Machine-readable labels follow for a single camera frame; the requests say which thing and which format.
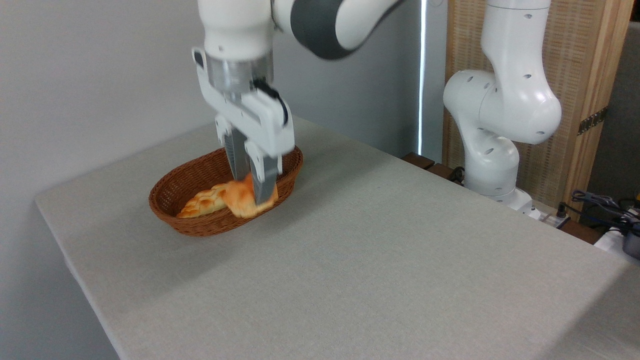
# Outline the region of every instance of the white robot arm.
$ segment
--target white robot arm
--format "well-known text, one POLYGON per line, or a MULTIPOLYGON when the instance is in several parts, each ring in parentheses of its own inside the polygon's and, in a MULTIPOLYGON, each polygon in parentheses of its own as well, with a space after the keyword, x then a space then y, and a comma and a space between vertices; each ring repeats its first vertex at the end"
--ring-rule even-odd
POLYGON ((236 179, 253 176, 256 203, 273 193, 293 150, 291 111, 273 80, 276 28, 316 55, 343 58, 399 0, 198 0, 204 49, 193 49, 200 89, 218 112, 218 137, 236 179))
POLYGON ((465 186, 532 217, 539 213, 516 188, 520 157, 511 140, 538 144, 560 124, 542 66, 550 2, 487 0, 481 45, 495 73, 458 72, 444 92, 465 148, 465 186))

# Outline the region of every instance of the wicker basket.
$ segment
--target wicker basket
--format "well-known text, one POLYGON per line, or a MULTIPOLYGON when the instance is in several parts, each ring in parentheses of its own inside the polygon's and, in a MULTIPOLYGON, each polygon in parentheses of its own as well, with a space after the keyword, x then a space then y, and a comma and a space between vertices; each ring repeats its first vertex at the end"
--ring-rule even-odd
MULTIPOLYGON (((282 175, 278 176, 280 205, 293 191, 296 176, 302 167, 302 152, 296 147, 282 158, 282 175)), ((199 191, 233 179, 224 148, 191 160, 166 174, 151 190, 149 206, 160 220, 177 232, 189 236, 211 236, 235 229, 252 219, 237 218, 228 208, 196 218, 177 218, 177 213, 199 191)))

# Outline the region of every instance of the black cable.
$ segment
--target black cable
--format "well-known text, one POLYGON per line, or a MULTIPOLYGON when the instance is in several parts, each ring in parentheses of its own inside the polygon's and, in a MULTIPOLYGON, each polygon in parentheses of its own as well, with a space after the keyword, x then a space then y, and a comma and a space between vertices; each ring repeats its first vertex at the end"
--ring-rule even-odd
POLYGON ((594 206, 598 206, 600 209, 613 215, 622 216, 622 214, 620 214, 621 211, 630 217, 634 217, 640 220, 640 217, 638 217, 637 215, 622 209, 621 206, 617 204, 610 196, 596 195, 590 192, 583 192, 582 190, 575 190, 571 194, 571 200, 574 202, 586 202, 588 204, 593 204, 594 206))
POLYGON ((256 89, 262 90, 270 98, 276 99, 280 102, 280 105, 282 105, 282 111, 284 112, 284 123, 282 125, 287 125, 287 123, 289 122, 289 111, 287 111, 287 105, 284 103, 284 100, 282 100, 282 97, 280 97, 280 93, 276 89, 269 86, 265 79, 254 79, 253 85, 256 89))
POLYGON ((636 236, 640 236, 640 231, 638 231, 633 226, 628 226, 628 225, 626 225, 626 224, 624 224, 622 222, 613 222, 613 221, 608 221, 608 220, 604 220, 604 219, 601 219, 601 218, 592 217, 591 215, 589 215, 589 214, 587 214, 587 213, 585 213, 583 211, 580 211, 580 210, 578 210, 576 208, 573 208, 573 207, 569 206, 569 204, 567 204, 565 202, 561 202, 560 205, 561 206, 565 206, 567 209, 573 211, 574 213, 580 214, 581 216, 584 216, 584 217, 586 217, 586 218, 588 218, 588 219, 590 219, 592 221, 608 225, 609 227, 616 227, 616 228, 621 229, 623 231, 631 232, 636 236))

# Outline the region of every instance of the gray wall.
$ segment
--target gray wall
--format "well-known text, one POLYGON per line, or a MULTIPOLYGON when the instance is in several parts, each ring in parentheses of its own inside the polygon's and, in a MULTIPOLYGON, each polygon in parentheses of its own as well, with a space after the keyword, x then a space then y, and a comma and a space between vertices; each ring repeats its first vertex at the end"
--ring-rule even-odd
MULTIPOLYGON (((279 38, 276 85, 302 117, 414 150, 418 8, 405 2, 342 63, 279 38)), ((211 121, 190 57, 202 43, 196 1, 0 9, 0 359, 114 359, 33 198, 211 121)))

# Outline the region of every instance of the bread roll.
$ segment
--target bread roll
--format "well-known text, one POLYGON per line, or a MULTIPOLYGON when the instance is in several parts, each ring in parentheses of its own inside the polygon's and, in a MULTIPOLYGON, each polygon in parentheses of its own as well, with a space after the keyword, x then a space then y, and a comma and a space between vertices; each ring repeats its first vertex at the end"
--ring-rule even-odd
POLYGON ((252 218, 273 206, 278 200, 278 188, 274 186, 269 200, 256 205, 253 177, 248 174, 242 181, 229 181, 227 187, 220 191, 220 197, 235 216, 252 218))
POLYGON ((195 218, 224 209, 226 205, 220 198, 220 192, 226 187, 227 184, 218 184, 213 186, 210 190, 203 190, 197 193, 193 199, 187 201, 182 211, 176 215, 176 217, 195 218))

